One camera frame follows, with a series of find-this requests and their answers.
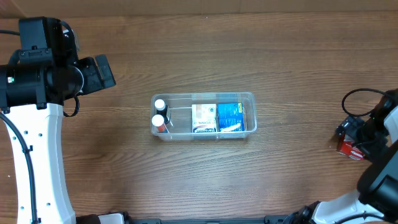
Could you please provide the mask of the red Panadol box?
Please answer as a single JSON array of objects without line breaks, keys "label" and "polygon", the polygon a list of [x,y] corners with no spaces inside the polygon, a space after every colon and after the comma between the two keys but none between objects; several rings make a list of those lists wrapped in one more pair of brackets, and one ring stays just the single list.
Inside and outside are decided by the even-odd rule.
[{"label": "red Panadol box", "polygon": [[356,146],[353,146],[354,141],[346,134],[342,135],[338,141],[336,148],[337,153],[342,154],[356,161],[364,159],[364,153],[361,152]]}]

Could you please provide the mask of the black tube white cap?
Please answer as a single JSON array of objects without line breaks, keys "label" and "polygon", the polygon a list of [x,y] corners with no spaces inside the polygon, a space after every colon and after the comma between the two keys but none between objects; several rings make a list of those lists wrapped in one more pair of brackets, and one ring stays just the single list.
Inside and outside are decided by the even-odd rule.
[{"label": "black tube white cap", "polygon": [[170,111],[169,106],[162,99],[157,99],[154,102],[156,114],[161,115],[164,118],[164,123],[170,123]]}]

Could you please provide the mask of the orange tube white cap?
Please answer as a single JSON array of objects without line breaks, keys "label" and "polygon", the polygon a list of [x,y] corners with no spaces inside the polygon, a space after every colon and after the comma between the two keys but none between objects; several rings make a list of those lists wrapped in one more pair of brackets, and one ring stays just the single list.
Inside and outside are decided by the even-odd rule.
[{"label": "orange tube white cap", "polygon": [[151,119],[153,133],[169,133],[169,129],[162,115],[156,114]]}]

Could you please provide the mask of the clear plastic container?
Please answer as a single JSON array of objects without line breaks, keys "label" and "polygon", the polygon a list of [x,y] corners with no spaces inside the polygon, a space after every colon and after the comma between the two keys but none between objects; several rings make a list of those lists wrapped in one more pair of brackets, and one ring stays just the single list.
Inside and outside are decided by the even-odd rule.
[{"label": "clear plastic container", "polygon": [[[162,99],[169,106],[170,123],[166,124],[169,133],[153,133],[164,141],[243,139],[257,129],[257,111],[255,97],[251,92],[215,92],[215,93],[162,93],[151,99],[150,118],[156,115],[154,102]],[[218,104],[242,103],[244,114],[244,131],[220,132],[218,121]],[[215,133],[192,132],[192,105],[216,104]]]}]

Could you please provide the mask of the white Hansaplast plaster box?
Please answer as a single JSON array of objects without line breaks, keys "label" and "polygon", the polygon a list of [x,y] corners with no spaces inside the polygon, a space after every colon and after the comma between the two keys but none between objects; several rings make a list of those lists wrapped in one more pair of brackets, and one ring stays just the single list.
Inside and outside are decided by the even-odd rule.
[{"label": "white Hansaplast plaster box", "polygon": [[192,105],[192,132],[215,133],[216,104]]}]

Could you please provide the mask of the blue medicine box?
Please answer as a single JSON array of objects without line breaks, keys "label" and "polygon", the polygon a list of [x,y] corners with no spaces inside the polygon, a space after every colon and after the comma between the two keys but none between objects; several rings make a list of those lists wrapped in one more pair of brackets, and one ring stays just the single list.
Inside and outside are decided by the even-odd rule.
[{"label": "blue medicine box", "polygon": [[244,131],[242,103],[220,103],[217,109],[220,132]]}]

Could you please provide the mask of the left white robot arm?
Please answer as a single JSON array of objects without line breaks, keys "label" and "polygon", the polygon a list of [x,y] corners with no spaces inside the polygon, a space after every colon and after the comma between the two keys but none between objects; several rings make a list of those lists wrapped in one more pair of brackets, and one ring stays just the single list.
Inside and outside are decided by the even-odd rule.
[{"label": "left white robot arm", "polygon": [[1,66],[1,119],[14,157],[18,223],[124,223],[121,213],[76,216],[61,143],[65,100],[115,84],[105,55]]}]

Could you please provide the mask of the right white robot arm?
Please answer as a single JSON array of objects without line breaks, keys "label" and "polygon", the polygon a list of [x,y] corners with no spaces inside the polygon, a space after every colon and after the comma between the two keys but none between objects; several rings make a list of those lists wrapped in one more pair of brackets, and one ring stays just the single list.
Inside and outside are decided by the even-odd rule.
[{"label": "right white robot arm", "polygon": [[397,90],[381,94],[367,121],[348,113],[335,131],[341,154],[352,156],[357,149],[371,165],[356,190],[318,203],[310,223],[397,223]]}]

